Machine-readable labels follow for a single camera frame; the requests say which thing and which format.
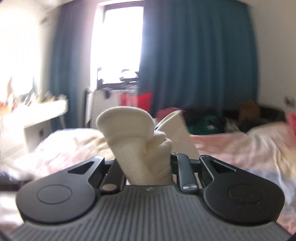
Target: white desk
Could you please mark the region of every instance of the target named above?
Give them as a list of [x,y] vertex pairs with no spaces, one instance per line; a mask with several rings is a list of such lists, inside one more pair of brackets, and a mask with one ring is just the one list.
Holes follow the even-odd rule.
[[95,91],[93,94],[93,106],[91,111],[90,127],[97,129],[96,119],[104,111],[112,107],[120,106],[121,90],[111,90],[110,98],[105,99],[104,92],[101,90]]
[[31,152],[51,132],[50,120],[60,117],[65,128],[63,115],[68,111],[67,100],[19,106],[12,113],[0,116],[1,159],[16,159]]

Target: white wall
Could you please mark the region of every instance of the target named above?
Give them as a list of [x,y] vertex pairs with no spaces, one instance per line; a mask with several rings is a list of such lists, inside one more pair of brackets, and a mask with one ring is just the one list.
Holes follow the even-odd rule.
[[[41,24],[45,17],[48,21]],[[0,100],[5,98],[6,85],[12,75],[16,88],[25,89],[24,83],[34,76],[38,88],[43,93],[47,91],[57,17],[58,9],[47,12],[31,0],[0,3]]]
[[[90,87],[90,60],[91,60],[91,37],[93,31],[94,17],[97,9],[97,1],[89,0],[89,4],[86,9],[86,19],[84,20],[83,28],[83,40],[81,46],[81,59],[79,66],[79,75],[81,81],[79,82],[78,90],[84,91]],[[78,95],[78,117],[79,117],[79,126],[83,127],[84,116],[84,99],[82,95]]]
[[251,6],[259,57],[261,104],[285,107],[296,98],[296,1],[242,0]]

